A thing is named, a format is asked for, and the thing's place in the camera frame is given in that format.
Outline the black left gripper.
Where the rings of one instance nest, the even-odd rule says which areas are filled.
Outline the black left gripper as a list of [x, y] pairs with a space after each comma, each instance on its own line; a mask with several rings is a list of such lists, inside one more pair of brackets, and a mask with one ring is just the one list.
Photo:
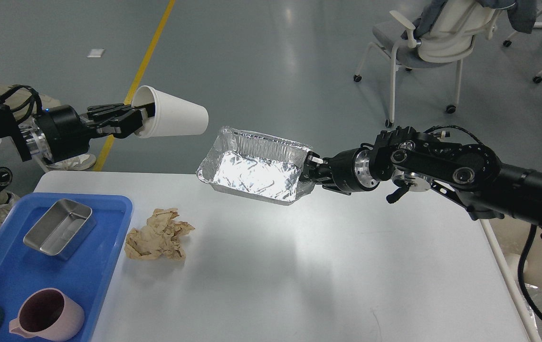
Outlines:
[[[126, 114], [131, 110], [144, 110], [151, 116], [151, 104], [102, 104], [89, 106], [88, 119], [103, 119], [95, 123], [97, 136], [112, 135], [124, 139], [141, 130], [142, 114]], [[44, 164], [56, 164], [88, 153], [93, 130], [69, 105], [43, 110], [21, 124], [21, 134], [31, 156]]]

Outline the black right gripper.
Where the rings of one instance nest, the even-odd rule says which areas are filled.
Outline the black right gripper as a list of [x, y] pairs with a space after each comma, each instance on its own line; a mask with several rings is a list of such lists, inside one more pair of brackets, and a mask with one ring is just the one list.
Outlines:
[[[380, 183], [371, 175], [370, 162], [371, 149], [345, 150], [331, 158], [308, 152], [305, 159], [305, 172], [308, 173], [302, 173], [299, 181], [347, 195], [370, 192]], [[331, 176], [319, 172], [330, 172]]]

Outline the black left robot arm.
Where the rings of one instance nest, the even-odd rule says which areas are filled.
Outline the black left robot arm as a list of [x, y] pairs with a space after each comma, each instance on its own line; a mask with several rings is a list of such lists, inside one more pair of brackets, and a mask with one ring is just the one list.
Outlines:
[[[68, 105], [45, 109], [34, 88], [15, 85], [0, 95], [0, 139], [10, 138], [24, 162], [38, 154], [54, 164], [86, 153], [91, 139], [140, 132], [155, 112], [154, 103], [97, 105], [84, 114]], [[12, 171], [0, 165], [0, 192], [13, 179]]]

